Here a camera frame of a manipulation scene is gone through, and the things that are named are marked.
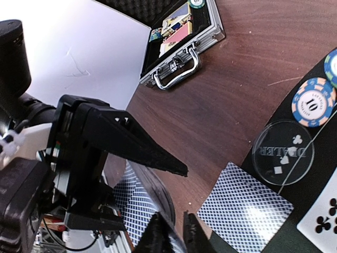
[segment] camera lens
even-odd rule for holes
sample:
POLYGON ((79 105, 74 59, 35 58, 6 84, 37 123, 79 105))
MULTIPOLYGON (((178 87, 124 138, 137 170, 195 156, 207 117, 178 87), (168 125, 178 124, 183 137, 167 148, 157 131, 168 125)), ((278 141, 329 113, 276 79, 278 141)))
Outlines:
POLYGON ((15 97, 21 96, 31 84, 22 22, 0 22, 0 83, 15 97))

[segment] card deck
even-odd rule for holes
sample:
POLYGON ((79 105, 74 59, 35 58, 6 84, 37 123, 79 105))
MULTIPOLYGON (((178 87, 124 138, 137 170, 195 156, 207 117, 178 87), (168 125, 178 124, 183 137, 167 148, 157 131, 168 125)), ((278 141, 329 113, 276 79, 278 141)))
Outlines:
POLYGON ((297 229, 322 252, 337 252, 337 169, 297 229))
POLYGON ((184 39, 191 33, 192 33, 192 23, 187 22, 181 28, 179 28, 179 30, 177 30, 174 34, 172 34, 171 37, 169 37, 162 43, 160 47, 159 57, 161 57, 163 54, 165 54, 167 51, 173 48, 175 44, 180 42, 182 39, 184 39))
POLYGON ((293 210, 291 203, 228 163, 198 211, 238 252, 261 252, 293 210))
POLYGON ((161 34, 163 37, 168 37, 173 34, 181 25, 191 17, 191 8, 188 3, 183 4, 170 16, 163 20, 161 34))
POLYGON ((168 201, 165 200, 164 186, 153 172, 134 162, 127 162, 125 173, 113 188, 113 193, 134 246, 140 241, 152 215, 159 212, 168 227, 174 252, 186 252, 184 243, 174 231, 172 214, 168 210, 168 204, 165 204, 168 201))

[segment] chrome handle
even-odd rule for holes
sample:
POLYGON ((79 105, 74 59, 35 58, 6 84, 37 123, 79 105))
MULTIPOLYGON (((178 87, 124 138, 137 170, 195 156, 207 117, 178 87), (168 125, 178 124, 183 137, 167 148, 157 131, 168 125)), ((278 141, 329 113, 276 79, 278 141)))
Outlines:
POLYGON ((172 86, 175 86, 178 82, 181 82, 185 78, 187 78, 190 75, 194 74, 197 71, 197 69, 200 67, 200 63, 201 63, 200 57, 196 53, 196 51, 194 50, 194 47, 189 47, 188 48, 188 52, 189 52, 189 54, 191 55, 191 57, 192 57, 192 59, 194 61, 193 68, 191 68, 189 70, 186 70, 185 72, 183 72, 180 75, 176 76, 174 79, 170 80, 167 85, 163 85, 162 80, 160 79, 160 70, 161 69, 158 69, 153 74, 152 78, 156 82, 156 84, 159 87, 159 89, 161 89, 161 90, 167 90, 167 89, 171 88, 172 86))

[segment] club symbol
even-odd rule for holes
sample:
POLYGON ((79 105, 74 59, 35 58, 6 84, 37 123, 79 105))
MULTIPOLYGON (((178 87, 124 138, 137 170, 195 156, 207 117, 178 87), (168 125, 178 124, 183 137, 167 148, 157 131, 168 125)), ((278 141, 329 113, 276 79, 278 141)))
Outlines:
POLYGON ((301 136, 298 134, 295 137, 293 137, 293 143, 294 144, 301 144, 303 142, 301 136))
POLYGON ((337 200, 336 199, 331 199, 330 200, 330 205, 332 206, 332 208, 330 208, 329 214, 331 216, 334 216, 337 213, 337 200))
POLYGON ((333 232, 337 235, 337 218, 335 219, 336 227, 333 229, 333 232))
POLYGON ((322 216, 317 217, 316 221, 317 221, 318 226, 315 229, 316 233, 323 232, 323 228, 326 231, 330 230, 331 224, 329 222, 327 222, 328 220, 329 220, 328 217, 326 217, 325 220, 324 220, 324 218, 322 216))

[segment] white wall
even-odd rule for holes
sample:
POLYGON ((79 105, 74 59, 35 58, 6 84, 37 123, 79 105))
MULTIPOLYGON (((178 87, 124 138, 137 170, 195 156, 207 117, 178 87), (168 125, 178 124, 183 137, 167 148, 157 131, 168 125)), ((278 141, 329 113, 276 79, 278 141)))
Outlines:
POLYGON ((63 94, 128 105, 150 29, 93 0, 0 0, 0 20, 23 22, 32 84, 56 105, 63 94))

